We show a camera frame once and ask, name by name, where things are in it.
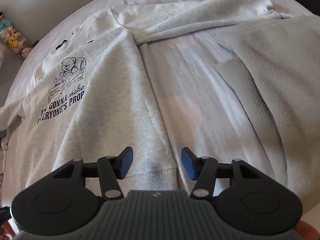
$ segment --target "blanket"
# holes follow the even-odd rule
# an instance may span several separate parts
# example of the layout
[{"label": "blanket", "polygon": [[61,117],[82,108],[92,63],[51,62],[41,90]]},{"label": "blanket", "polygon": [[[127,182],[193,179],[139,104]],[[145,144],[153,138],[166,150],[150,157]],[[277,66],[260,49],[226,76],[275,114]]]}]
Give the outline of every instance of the blanket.
[{"label": "blanket", "polygon": [[217,68],[242,103],[276,180],[308,211],[320,189],[320,17],[245,23],[226,28],[217,41],[237,55]]}]

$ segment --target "bed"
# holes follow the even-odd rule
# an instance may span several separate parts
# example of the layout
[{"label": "bed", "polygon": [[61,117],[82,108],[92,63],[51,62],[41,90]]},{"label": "bed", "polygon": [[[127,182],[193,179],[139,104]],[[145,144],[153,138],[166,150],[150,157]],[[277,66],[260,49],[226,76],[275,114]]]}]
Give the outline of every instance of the bed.
[{"label": "bed", "polygon": [[[20,68],[5,104],[23,96],[27,87],[32,87],[37,82],[32,79],[37,67],[51,51],[54,51],[64,39],[68,40],[74,30],[95,12],[122,4],[179,1],[203,0],[95,0],[87,4],[56,26],[32,50]],[[290,13],[294,16],[311,15],[294,0],[271,1],[277,12]],[[180,161],[180,151],[185,146],[197,156],[211,156],[219,162],[229,163],[234,158],[241,158],[274,178],[268,157],[241,103],[215,68],[219,62],[235,56],[233,52],[225,50],[215,41],[216,34],[222,28],[201,30],[139,47],[168,135],[170,149],[177,163],[177,181],[167,187],[154,189],[182,188],[188,193],[191,191],[194,183],[188,179]],[[3,206],[10,206],[14,196],[19,192],[16,186],[19,182],[15,177],[15,157],[20,124],[21,119],[16,118],[6,151],[1,190]],[[87,181],[89,188],[91,183],[93,181]],[[219,180],[215,194],[221,192],[227,184],[227,181]],[[120,182],[124,192],[130,189],[130,185],[126,180]],[[138,185],[137,189],[153,190],[143,184]]]}]

